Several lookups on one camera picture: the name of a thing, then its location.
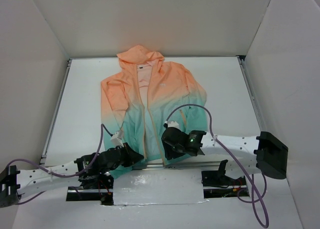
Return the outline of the orange and teal hooded jacket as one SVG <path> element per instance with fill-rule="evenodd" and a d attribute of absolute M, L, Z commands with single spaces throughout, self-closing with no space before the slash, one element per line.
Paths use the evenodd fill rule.
<path fill-rule="evenodd" d="M 137 45 L 117 55 L 121 71 L 100 83 L 101 121 L 143 156 L 142 163 L 167 159 L 161 140 L 166 119 L 184 133 L 208 128 L 206 91 L 182 64 Z"/>

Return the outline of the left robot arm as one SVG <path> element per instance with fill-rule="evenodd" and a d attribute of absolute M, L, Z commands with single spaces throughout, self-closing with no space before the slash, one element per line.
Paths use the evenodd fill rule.
<path fill-rule="evenodd" d="M 12 162 L 0 173 L 0 207 L 21 204 L 21 199 L 61 187 L 91 189 L 119 166 L 131 167 L 143 155 L 124 143 L 101 153 L 92 153 L 53 167 L 19 170 Z"/>

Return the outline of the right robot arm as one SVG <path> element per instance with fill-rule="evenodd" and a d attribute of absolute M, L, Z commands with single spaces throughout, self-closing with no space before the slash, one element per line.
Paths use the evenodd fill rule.
<path fill-rule="evenodd" d="M 161 140 L 167 160 L 212 154 L 231 156 L 231 159 L 223 159 L 219 165 L 217 178 L 223 185 L 251 174 L 263 174 L 277 180 L 287 177 L 289 149 L 267 131 L 248 137 L 212 136 L 202 130 L 185 133 L 178 128 L 168 127 Z"/>

